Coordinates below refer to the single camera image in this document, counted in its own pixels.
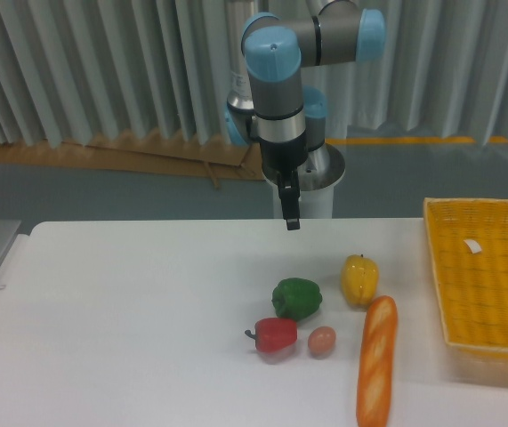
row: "red bell pepper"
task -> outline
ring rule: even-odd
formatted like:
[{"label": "red bell pepper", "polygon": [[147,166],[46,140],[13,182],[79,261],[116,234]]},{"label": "red bell pepper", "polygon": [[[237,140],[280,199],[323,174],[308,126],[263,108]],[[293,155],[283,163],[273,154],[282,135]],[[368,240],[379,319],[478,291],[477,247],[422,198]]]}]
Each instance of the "red bell pepper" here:
[{"label": "red bell pepper", "polygon": [[272,353],[297,341],[297,324],[290,318],[263,318],[255,324],[255,334],[248,329],[246,335],[259,352]]}]

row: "cardboard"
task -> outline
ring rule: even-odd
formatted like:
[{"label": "cardboard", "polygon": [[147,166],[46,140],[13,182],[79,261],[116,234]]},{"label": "cardboard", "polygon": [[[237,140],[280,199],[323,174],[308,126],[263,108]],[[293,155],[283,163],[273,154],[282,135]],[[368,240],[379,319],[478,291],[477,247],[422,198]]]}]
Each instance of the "cardboard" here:
[{"label": "cardboard", "polygon": [[[119,146],[122,144],[135,149],[139,148],[137,142],[129,140],[117,142]],[[190,152],[204,153],[204,151],[197,151],[196,148],[189,149],[189,153],[187,153],[189,156],[191,156]],[[115,147],[113,149],[82,147],[68,142],[62,143],[56,149],[51,148],[47,141],[41,141],[31,147],[26,146],[23,142],[12,145],[0,144],[0,163],[4,164],[200,176],[213,179],[214,184],[216,178],[254,181],[263,179],[259,146],[249,147],[241,160],[237,165],[221,165],[203,160],[145,154]]]},{"label": "cardboard", "polygon": [[[71,139],[64,141],[78,144],[78,142]],[[207,144],[200,145],[196,135],[192,140],[185,141],[182,138],[182,131],[179,130],[172,138],[166,139],[161,136],[158,128],[153,129],[149,135],[142,139],[137,138],[129,130],[122,132],[113,141],[101,133],[97,133],[88,146],[232,166],[240,166],[244,163],[248,151],[248,147],[227,144],[220,134],[213,136]]]}]

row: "yellow bell pepper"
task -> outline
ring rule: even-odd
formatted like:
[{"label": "yellow bell pepper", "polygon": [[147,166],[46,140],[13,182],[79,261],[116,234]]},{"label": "yellow bell pepper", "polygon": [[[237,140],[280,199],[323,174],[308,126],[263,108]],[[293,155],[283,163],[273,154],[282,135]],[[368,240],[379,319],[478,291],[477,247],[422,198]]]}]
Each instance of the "yellow bell pepper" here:
[{"label": "yellow bell pepper", "polygon": [[363,255],[351,255],[341,272],[341,288],[344,297],[354,305],[368,305],[376,293],[378,266]]}]

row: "green bell pepper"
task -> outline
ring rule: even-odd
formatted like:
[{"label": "green bell pepper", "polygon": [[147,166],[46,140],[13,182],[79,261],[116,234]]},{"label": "green bell pepper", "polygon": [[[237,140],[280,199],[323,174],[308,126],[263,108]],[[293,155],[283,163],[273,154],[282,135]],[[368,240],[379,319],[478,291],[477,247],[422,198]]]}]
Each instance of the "green bell pepper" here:
[{"label": "green bell pepper", "polygon": [[281,280],[271,296],[278,318],[290,318],[296,322],[317,311],[322,301],[319,285],[304,278]]}]

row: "pepper stem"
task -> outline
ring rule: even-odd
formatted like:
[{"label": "pepper stem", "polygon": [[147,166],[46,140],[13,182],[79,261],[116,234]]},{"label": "pepper stem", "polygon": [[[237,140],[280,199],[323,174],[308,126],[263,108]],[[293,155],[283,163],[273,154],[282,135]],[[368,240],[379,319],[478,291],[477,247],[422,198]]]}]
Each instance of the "pepper stem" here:
[{"label": "pepper stem", "polygon": [[247,336],[249,336],[253,340],[257,340],[257,335],[256,334],[252,334],[252,331],[250,331],[249,329],[247,331],[245,331],[244,334],[246,334]]}]

